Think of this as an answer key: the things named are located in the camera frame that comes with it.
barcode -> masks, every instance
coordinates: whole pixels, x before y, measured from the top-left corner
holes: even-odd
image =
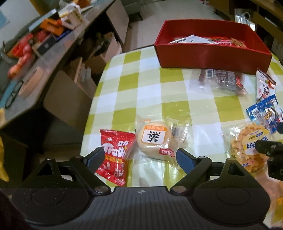
[[[180,129],[177,127],[177,124],[173,124],[173,125],[172,125],[171,135],[172,135],[173,137],[179,137],[179,135],[180,135]]]
[[[207,69],[205,78],[213,77],[213,69]]]
[[[260,112],[258,111],[257,108],[253,109],[251,112],[252,112],[252,115],[254,116],[254,118],[256,118],[256,119],[260,118],[261,114],[260,114]]]

checkered tablecloth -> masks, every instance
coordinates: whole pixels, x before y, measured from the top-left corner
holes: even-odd
[[[268,74],[277,82],[276,96],[283,105],[283,67],[275,56]],[[199,69],[161,68],[154,47],[115,56],[107,64],[93,98],[81,155],[86,156],[101,146],[99,129],[134,133],[136,115],[146,118],[153,114],[160,118],[191,120],[186,150],[195,156],[224,162],[227,149],[222,128],[249,121],[245,110],[256,102],[256,77],[245,75],[244,87],[248,94],[237,96],[232,91],[209,87],[194,91],[190,84],[199,75]],[[133,159],[129,161],[127,186],[165,185],[170,188],[184,175],[169,162]],[[277,199],[283,196],[283,184],[269,179],[266,171],[260,176],[263,183],[267,182],[264,187],[273,198],[266,223],[280,226],[283,200]],[[115,186],[100,178],[110,187]]]

floor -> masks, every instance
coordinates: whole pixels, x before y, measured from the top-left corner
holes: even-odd
[[[165,0],[143,5],[143,21],[135,17],[128,28],[123,51],[131,51],[143,46],[152,45],[165,20],[171,19],[228,19],[224,15],[213,14],[213,7],[202,4],[200,0]]]

red cardboard box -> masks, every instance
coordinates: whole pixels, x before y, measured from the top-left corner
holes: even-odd
[[[176,38],[223,36],[245,42],[247,48],[219,44],[177,43]],[[248,26],[241,23],[182,19],[165,21],[154,43],[162,68],[220,69],[256,74],[257,68],[267,72],[272,54]]]

bread bun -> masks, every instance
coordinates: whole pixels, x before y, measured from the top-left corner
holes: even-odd
[[[142,152],[148,157],[159,160],[170,160],[171,156],[162,155],[159,150],[171,149],[175,141],[171,128],[164,122],[151,122],[144,125],[137,136],[137,143]]]

